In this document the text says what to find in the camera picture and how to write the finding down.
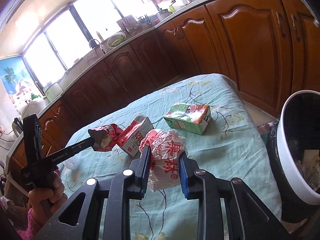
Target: window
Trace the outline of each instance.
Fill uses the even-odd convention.
[[[43,33],[33,41],[24,57],[43,87],[50,81],[56,82],[65,72]]]
[[[71,68],[77,58],[82,58],[91,50],[70,11],[55,19],[46,32],[67,68]]]
[[[113,0],[113,2],[124,16],[132,14],[136,19],[145,14],[151,16],[158,12],[155,5],[146,0],[144,2],[142,0]]]
[[[73,5],[92,37],[98,41],[97,31],[107,39],[121,30],[117,24],[121,16],[110,0],[78,0]]]

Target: pink sleeve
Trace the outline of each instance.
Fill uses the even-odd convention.
[[[26,231],[19,230],[18,234],[23,240],[32,240],[41,227],[42,225],[33,216],[32,208],[30,208],[28,211],[28,228]]]

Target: faucet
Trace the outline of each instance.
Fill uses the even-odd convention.
[[[97,39],[91,39],[91,40],[89,40],[89,46],[90,46],[90,48],[91,48],[91,45],[90,45],[90,42],[91,41],[97,41],[98,43],[99,43],[99,45],[100,45],[100,49],[102,50],[102,52],[103,52],[103,54],[106,54],[105,53],[105,50],[106,50],[106,48],[100,43],[100,41],[98,41]]]

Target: cabinet handle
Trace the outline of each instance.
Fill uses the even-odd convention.
[[[280,31],[281,31],[281,37],[285,39],[285,35],[284,33],[282,32],[282,26],[281,26],[281,22],[280,22],[280,13],[279,12],[276,12],[276,15],[277,15],[277,18],[278,18],[278,25],[279,25],[279,28],[280,28]]]
[[[181,38],[184,39],[184,36],[179,33],[179,28],[177,28],[177,30],[178,30],[178,35],[179,35]]]
[[[180,39],[177,34],[176,34],[176,29],[173,30],[173,35],[177,38],[177,39]]]
[[[298,37],[298,33],[297,33],[297,27],[296,27],[296,23],[295,23],[295,17],[293,14],[291,14],[291,18],[292,18],[292,23],[293,23],[293,28],[294,28],[294,31],[296,33],[296,41],[299,42],[300,41],[300,38]]]

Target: metal bolt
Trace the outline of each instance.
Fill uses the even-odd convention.
[[[130,175],[132,175],[133,174],[133,170],[124,170],[123,172],[122,172],[122,174],[124,175],[124,176],[130,176]]]
[[[203,169],[198,169],[198,170],[196,170],[196,174],[198,174],[198,175],[204,175],[204,174],[205,174],[205,170],[203,170]]]
[[[241,184],[241,183],[242,183],[242,179],[233,178],[233,179],[232,179],[232,182],[233,182],[234,184]]]
[[[88,185],[94,185],[94,184],[96,184],[96,179],[94,179],[94,178],[87,179],[87,184],[88,184]]]

